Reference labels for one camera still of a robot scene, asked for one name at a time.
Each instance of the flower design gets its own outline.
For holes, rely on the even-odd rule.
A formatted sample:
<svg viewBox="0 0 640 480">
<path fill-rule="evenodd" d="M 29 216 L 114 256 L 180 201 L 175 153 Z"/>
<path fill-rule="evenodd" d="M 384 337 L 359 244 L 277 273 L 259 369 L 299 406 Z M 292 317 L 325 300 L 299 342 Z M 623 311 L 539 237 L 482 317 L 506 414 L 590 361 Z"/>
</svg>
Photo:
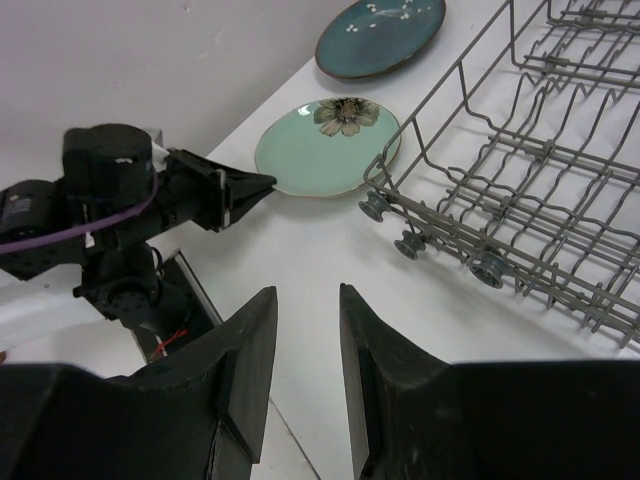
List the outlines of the flower design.
<svg viewBox="0 0 640 480">
<path fill-rule="evenodd" d="M 320 132 L 333 137 L 342 132 L 345 137 L 353 137 L 360 127 L 372 127 L 378 121 L 380 107 L 362 98 L 337 98 L 321 100 L 320 107 L 313 113 L 313 121 L 322 123 Z"/>
</svg>

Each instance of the wire rack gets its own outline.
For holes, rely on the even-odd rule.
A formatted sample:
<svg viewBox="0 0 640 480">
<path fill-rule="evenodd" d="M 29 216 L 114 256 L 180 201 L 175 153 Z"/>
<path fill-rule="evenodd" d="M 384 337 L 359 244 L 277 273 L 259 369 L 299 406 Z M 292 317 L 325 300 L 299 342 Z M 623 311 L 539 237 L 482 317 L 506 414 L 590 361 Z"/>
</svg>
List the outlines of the wire rack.
<svg viewBox="0 0 640 480">
<path fill-rule="evenodd" d="M 360 208 L 404 217 L 411 259 L 431 245 L 637 345 L 640 2 L 532 3 L 502 4 L 369 166 Z"/>
</svg>

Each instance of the light green plate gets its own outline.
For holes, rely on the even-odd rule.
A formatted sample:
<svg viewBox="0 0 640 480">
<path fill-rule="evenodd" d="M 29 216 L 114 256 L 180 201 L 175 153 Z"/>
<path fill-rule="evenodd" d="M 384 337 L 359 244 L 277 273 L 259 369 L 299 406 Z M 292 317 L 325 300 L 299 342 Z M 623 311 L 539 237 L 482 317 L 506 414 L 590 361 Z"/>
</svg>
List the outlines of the light green plate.
<svg viewBox="0 0 640 480">
<path fill-rule="evenodd" d="M 391 112 L 362 98 L 312 102 L 265 132 L 256 167 L 274 176 L 274 188 L 288 195 L 340 195 L 364 184 L 364 171 L 399 127 Z M 400 138 L 389 149 L 387 165 L 399 147 Z"/>
</svg>

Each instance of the plate rim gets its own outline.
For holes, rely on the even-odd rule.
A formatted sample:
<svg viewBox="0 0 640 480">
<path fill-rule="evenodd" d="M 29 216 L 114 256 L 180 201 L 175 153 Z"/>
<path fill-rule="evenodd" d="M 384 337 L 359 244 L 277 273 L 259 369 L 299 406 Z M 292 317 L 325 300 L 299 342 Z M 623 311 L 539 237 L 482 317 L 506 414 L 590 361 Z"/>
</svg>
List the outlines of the plate rim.
<svg viewBox="0 0 640 480">
<path fill-rule="evenodd" d="M 393 72 L 394 70 L 404 66 L 406 63 L 410 62 L 411 60 L 413 60 L 417 55 L 420 54 L 420 52 L 422 52 L 424 49 L 427 48 L 427 46 L 433 41 L 434 38 L 436 38 L 436 36 L 438 35 L 438 33 L 440 32 L 440 30 L 442 29 L 442 25 L 444 24 L 444 20 L 447 17 L 447 2 L 446 0 L 439 0 L 440 3 L 442 4 L 443 7 L 443 14 L 442 14 L 442 19 L 440 20 L 440 24 L 438 25 L 438 29 L 436 30 L 436 33 L 434 33 L 430 38 L 428 38 L 422 45 L 420 45 L 413 53 L 411 53 L 410 55 L 407 55 L 406 57 L 404 57 L 403 59 L 399 60 L 398 62 L 394 63 L 393 65 L 387 67 L 384 70 L 378 70 L 377 72 L 373 72 L 373 73 L 368 73 L 366 75 L 337 75 L 335 73 L 331 73 L 329 70 L 327 70 L 322 64 L 321 62 L 318 60 L 318 48 L 320 46 L 320 41 L 324 38 L 325 33 L 327 33 L 327 30 L 329 30 L 329 27 L 331 27 L 331 25 L 333 25 L 333 23 L 339 18 L 341 17 L 347 10 L 350 10 L 352 8 L 354 8 L 358 3 L 364 3 L 365 0 L 358 0 L 357 2 L 349 5 L 347 8 L 345 8 L 344 10 L 342 10 L 338 15 L 336 15 L 334 17 L 333 20 L 331 20 L 331 22 L 329 22 L 329 24 L 325 27 L 325 29 L 322 31 L 322 34 L 320 35 L 320 37 L 318 38 L 318 41 L 316 42 L 316 48 L 314 50 L 314 54 L 313 57 L 316 61 L 316 65 L 318 66 L 318 68 L 320 69 L 320 71 L 322 73 L 324 73 L 325 75 L 328 75 L 330 77 L 333 78 L 338 78 L 341 80 L 359 80 L 362 78 L 372 78 L 372 77 L 377 77 L 379 75 L 385 75 L 387 73 Z"/>
<path fill-rule="evenodd" d="M 395 120 L 395 122 L 398 125 L 398 130 L 400 129 L 400 127 L 402 126 L 402 124 L 400 123 L 400 121 L 398 120 L 398 117 L 395 116 L 395 114 L 389 110 L 387 107 L 380 105 L 378 102 L 374 102 L 373 100 L 369 100 L 368 98 L 364 98 L 364 97 L 359 97 L 359 96 L 340 96 L 340 97 L 328 97 L 328 98 L 321 98 L 319 100 L 311 100 L 309 102 L 305 102 L 302 105 L 299 105 L 298 107 L 292 108 L 291 110 L 289 110 L 287 113 L 285 113 L 284 115 L 278 117 L 278 119 L 276 121 L 274 121 L 269 128 L 267 128 L 264 133 L 262 135 L 260 135 L 260 138 L 258 139 L 258 142 L 256 143 L 256 147 L 253 151 L 253 163 L 256 167 L 256 171 L 258 173 L 260 173 L 260 168 L 258 167 L 258 145 L 260 145 L 260 142 L 262 141 L 262 139 L 264 138 L 264 136 L 269 133 L 269 130 L 271 130 L 271 128 L 273 128 L 275 126 L 276 123 L 278 123 L 280 120 L 282 120 L 284 117 L 286 117 L 287 115 L 289 115 L 290 113 L 295 112 L 296 110 L 299 110 L 302 107 L 305 107 L 311 103 L 320 103 L 323 100 L 336 100 L 336 99 L 340 99 L 340 98 L 358 98 L 361 100 L 367 100 L 369 102 L 373 102 L 376 105 L 378 105 L 378 107 L 380 108 L 384 108 L 387 112 L 389 112 L 389 114 L 391 115 L 391 117 L 393 117 L 393 119 Z M 397 143 L 398 143 L 398 148 L 396 148 L 396 151 L 393 153 L 393 155 L 391 156 L 390 159 L 387 160 L 385 166 L 387 168 L 389 168 L 391 166 L 391 164 L 396 160 L 396 158 L 398 158 L 398 152 L 400 152 L 400 147 L 402 147 L 402 133 L 400 135 L 398 135 L 398 138 L 396 139 Z M 381 175 L 383 175 L 384 172 L 380 172 L 379 174 L 377 174 L 374 178 L 379 178 Z M 287 192 L 285 190 L 282 190 L 281 188 L 278 187 L 278 183 L 276 182 L 276 184 L 272 187 L 274 190 L 277 190 L 280 193 L 283 193 L 285 195 L 289 195 L 290 197 L 299 197 L 299 198 L 334 198 L 334 197 L 339 197 L 341 195 L 346 195 L 348 193 L 351 193 L 355 190 L 358 190 L 359 188 L 362 188 L 364 185 L 367 184 L 367 181 L 364 178 L 364 172 L 362 174 L 362 182 L 359 183 L 358 185 L 355 185 L 354 187 L 350 188 L 349 190 L 345 190 L 343 192 L 338 192 L 338 193 L 331 193 L 328 195 L 300 195 L 297 193 L 290 193 Z"/>
</svg>

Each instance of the red wire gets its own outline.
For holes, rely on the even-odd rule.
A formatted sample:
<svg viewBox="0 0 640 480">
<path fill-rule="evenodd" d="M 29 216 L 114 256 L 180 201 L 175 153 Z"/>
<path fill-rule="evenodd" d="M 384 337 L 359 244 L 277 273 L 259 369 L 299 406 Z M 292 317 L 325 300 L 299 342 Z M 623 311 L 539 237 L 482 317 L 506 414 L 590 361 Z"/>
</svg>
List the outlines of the red wire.
<svg viewBox="0 0 640 480">
<path fill-rule="evenodd" d="M 187 331 L 186 328 L 183 328 L 182 330 L 178 330 L 168 340 L 165 340 L 160 345 L 158 345 L 158 347 L 156 348 L 156 351 L 153 352 L 152 357 L 157 357 L 158 355 L 160 355 L 162 353 L 162 350 L 164 350 L 170 343 L 174 342 L 180 337 L 184 337 L 187 333 L 189 332 Z"/>
</svg>

